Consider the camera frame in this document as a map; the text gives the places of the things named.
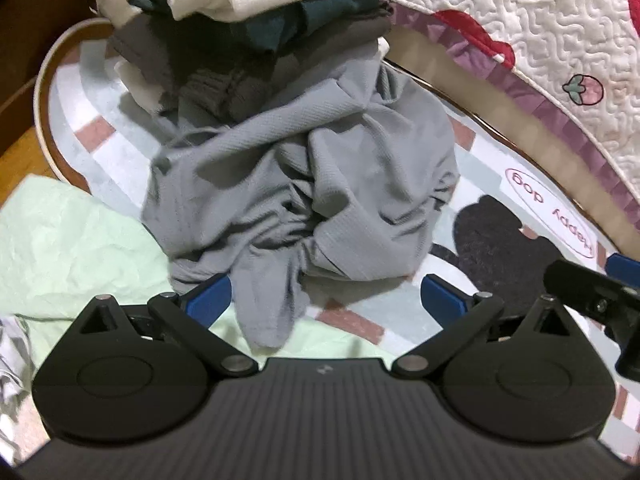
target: pile of clothes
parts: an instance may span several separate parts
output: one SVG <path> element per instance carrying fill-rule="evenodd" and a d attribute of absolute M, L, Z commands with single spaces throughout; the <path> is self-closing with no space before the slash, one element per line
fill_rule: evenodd
<path fill-rule="evenodd" d="M 185 292 L 229 272 L 277 348 L 303 275 L 415 272 L 457 180 L 440 102 L 383 63 L 383 0 L 103 0 L 135 101 L 169 133 L 143 222 Z"/>

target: dark gray cloth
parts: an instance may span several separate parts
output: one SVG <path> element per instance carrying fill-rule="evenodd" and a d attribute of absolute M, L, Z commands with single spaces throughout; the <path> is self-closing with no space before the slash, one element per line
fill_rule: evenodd
<path fill-rule="evenodd" d="M 162 140 L 162 144 L 167 144 L 171 140 L 175 140 L 196 128 L 205 128 L 213 126 L 215 128 L 228 128 L 221 124 L 206 110 L 192 103 L 185 97 L 178 98 L 178 105 L 173 110 L 167 111 L 162 115 L 151 115 L 154 123 L 161 128 L 166 137 Z"/>
<path fill-rule="evenodd" d="M 305 73 L 270 108 L 165 148 L 143 222 L 179 292 L 230 271 L 245 337 L 277 348 L 308 305 L 301 274 L 414 272 L 457 171 L 442 104 L 381 64 L 376 43 Z"/>
<path fill-rule="evenodd" d="M 201 15 L 176 22 L 139 14 L 109 41 L 150 83 L 186 97 L 225 124 L 239 123 L 305 70 L 386 34 L 389 15 L 382 7 L 335 20 L 277 55 L 223 41 L 207 27 L 212 20 Z"/>

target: printed mat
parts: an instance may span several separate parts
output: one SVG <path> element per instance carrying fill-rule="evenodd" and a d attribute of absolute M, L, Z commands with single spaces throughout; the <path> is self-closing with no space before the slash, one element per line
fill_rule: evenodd
<path fill-rule="evenodd" d="M 107 52 L 105 40 L 73 47 L 50 87 L 49 126 L 57 149 L 84 176 L 92 194 L 138 218 L 150 161 L 165 134 L 119 81 L 114 71 L 118 60 Z M 555 259 L 562 256 L 604 272 L 606 258 L 615 252 L 546 174 L 495 132 L 449 102 L 442 103 L 456 135 L 461 177 L 442 209 L 430 254 L 404 278 L 305 283 L 313 300 L 309 317 L 394 355 L 440 330 L 420 304 L 419 287 L 426 274 L 436 274 L 468 294 L 487 290 L 510 304 L 528 305 L 542 292 L 542 273 Z M 602 327 L 574 317 L 618 384 L 602 441 L 633 462 L 640 445 L 640 385 L 615 373 L 620 350 Z"/>

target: dark green cloth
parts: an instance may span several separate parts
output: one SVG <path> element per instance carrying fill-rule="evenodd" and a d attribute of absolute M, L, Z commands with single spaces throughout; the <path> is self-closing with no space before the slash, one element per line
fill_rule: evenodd
<path fill-rule="evenodd" d="M 127 0 L 144 12 L 171 14 L 166 0 Z M 302 0 L 267 10 L 244 22 L 214 22 L 209 31 L 223 43 L 242 44 L 257 52 L 280 52 L 284 46 L 304 38 L 339 18 L 377 9 L 380 0 Z"/>

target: light green cloth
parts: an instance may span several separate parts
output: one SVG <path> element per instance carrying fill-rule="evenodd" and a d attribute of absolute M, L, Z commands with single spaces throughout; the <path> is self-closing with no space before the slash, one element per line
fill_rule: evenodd
<path fill-rule="evenodd" d="M 0 314 L 23 317 L 39 367 L 70 322 L 96 294 L 146 303 L 170 290 L 167 259 L 139 222 L 57 180 L 28 176 L 0 210 Z M 252 355 L 345 358 L 393 356 L 311 318 L 297 323 L 276 352 L 250 349 L 233 308 L 212 332 Z"/>

